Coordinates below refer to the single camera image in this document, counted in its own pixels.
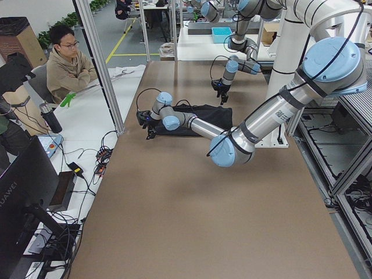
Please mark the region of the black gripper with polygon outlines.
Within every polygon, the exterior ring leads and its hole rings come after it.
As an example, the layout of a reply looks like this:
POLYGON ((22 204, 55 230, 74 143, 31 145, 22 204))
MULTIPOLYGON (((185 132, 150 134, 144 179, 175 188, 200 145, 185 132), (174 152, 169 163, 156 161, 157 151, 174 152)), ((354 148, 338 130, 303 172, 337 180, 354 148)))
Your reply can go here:
POLYGON ((147 129, 147 140, 152 140, 156 137, 156 126, 158 125, 159 121, 151 118, 151 121, 148 122, 147 125, 142 126, 143 129, 147 129))
POLYGON ((221 98, 220 104, 223 105, 228 101, 228 92, 230 90, 230 85, 223 84, 222 88, 217 91, 217 97, 221 98))

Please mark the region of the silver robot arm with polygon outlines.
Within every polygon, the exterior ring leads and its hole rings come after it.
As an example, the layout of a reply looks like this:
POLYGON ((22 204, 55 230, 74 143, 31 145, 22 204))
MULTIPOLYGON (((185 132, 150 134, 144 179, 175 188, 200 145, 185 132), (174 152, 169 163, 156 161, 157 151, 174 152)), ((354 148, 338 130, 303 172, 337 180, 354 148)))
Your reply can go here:
POLYGON ((235 33, 228 37, 227 47, 232 51, 244 53, 246 59, 242 60, 236 55, 231 55, 227 58, 222 78, 211 80, 213 89, 217 91, 217 97, 221 98, 221 104, 228 100, 228 91, 237 71, 249 74, 258 74, 260 71, 260 65, 256 61, 258 46, 252 39, 246 37, 250 20, 259 15, 261 19, 271 21, 280 14, 282 5, 274 1, 239 1, 237 10, 235 33))
POLYGON ((248 21, 256 15, 271 20, 283 9, 287 13, 275 65, 282 65, 289 39, 301 33, 301 25, 309 28, 316 42, 306 51, 302 63, 292 68, 292 80, 238 127, 223 130, 195 114, 175 111, 167 92, 159 93, 151 110, 137 112, 139 124, 151 128, 157 120, 169 131, 185 126, 210 139, 208 155, 216 165, 230 167, 250 161, 258 142, 312 100, 366 90, 364 42, 371 8, 360 1, 240 1, 237 29, 229 46, 247 49, 242 37, 248 21))

